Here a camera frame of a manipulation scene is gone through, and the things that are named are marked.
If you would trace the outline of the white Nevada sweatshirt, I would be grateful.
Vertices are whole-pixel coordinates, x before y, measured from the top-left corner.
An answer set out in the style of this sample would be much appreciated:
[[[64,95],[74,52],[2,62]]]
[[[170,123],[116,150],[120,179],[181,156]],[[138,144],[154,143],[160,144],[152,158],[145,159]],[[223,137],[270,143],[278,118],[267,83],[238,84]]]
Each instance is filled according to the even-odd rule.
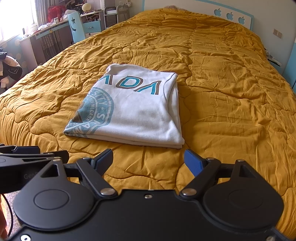
[[[177,73],[111,64],[64,129],[67,136],[180,149]]]

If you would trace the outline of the mustard yellow quilt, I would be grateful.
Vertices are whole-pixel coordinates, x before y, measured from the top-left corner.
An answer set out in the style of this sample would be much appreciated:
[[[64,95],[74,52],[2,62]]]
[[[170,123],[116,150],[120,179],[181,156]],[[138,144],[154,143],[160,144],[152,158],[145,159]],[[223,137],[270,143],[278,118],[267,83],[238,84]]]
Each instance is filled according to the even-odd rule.
[[[108,65],[177,73],[182,149],[68,137],[63,130]],[[280,194],[277,229],[295,238],[295,93],[254,32],[214,16],[143,11],[74,44],[1,95],[1,143],[67,150],[70,161],[112,149],[116,190],[180,191],[193,175],[184,150],[247,161]]]

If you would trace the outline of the blue white wardrobe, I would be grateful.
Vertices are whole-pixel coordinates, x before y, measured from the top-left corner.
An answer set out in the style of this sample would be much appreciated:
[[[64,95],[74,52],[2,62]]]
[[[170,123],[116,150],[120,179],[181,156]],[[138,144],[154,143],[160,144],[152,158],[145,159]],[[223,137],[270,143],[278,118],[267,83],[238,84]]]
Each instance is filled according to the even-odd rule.
[[[295,79],[296,79],[296,43],[293,44],[293,48],[290,54],[290,58],[283,73],[283,77],[290,84],[290,87],[295,92]]]

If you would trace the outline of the blue bedside table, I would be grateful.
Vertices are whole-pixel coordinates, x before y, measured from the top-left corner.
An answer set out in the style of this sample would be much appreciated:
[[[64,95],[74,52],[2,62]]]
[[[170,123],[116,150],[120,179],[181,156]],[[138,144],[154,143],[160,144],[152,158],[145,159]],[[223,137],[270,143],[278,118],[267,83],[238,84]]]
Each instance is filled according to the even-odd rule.
[[[270,54],[270,52],[265,49],[267,60],[269,63],[280,73],[282,74],[282,68],[281,68],[281,63]]]

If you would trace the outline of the blue white desk chair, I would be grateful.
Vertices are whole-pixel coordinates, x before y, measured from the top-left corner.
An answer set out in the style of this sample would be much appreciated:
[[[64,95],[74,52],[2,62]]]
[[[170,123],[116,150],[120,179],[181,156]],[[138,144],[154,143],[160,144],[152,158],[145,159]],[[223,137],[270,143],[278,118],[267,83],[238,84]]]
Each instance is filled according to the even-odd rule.
[[[80,14],[77,11],[68,15],[68,22],[72,33],[74,43],[85,40],[85,32],[81,21]]]

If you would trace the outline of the grey metal trolley rack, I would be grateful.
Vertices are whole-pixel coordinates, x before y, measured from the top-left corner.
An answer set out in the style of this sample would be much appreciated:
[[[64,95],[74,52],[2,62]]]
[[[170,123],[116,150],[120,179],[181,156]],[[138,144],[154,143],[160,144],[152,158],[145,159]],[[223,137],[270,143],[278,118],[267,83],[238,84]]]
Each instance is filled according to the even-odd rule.
[[[130,8],[126,4],[107,7],[103,12],[106,29],[130,18]]]

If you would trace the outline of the white blue apple headboard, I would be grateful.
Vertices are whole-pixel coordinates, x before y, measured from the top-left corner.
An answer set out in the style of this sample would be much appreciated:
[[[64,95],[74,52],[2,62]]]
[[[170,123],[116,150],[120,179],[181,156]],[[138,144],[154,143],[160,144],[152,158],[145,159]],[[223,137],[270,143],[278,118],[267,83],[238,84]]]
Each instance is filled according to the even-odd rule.
[[[231,6],[217,3],[215,1],[165,1],[165,0],[147,0],[142,1],[142,10],[160,9],[165,6],[176,6],[177,8],[185,9],[191,12],[216,16],[222,19],[243,25],[249,30],[253,29],[254,16],[233,8]]]

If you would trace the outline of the red bag on desk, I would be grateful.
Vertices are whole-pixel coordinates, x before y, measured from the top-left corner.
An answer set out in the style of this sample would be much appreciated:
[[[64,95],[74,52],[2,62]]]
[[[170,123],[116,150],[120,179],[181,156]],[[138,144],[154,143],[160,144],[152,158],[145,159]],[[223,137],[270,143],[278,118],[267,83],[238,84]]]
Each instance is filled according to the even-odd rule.
[[[50,23],[54,18],[62,18],[66,11],[65,6],[50,6],[48,7],[48,23]]]

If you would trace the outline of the beige wall switch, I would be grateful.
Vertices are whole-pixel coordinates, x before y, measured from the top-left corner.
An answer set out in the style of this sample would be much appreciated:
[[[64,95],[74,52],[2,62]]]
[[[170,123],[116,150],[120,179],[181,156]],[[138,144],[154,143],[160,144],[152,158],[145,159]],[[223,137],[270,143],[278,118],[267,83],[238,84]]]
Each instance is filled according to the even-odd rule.
[[[282,33],[277,29],[273,29],[273,34],[280,39],[282,38]]]

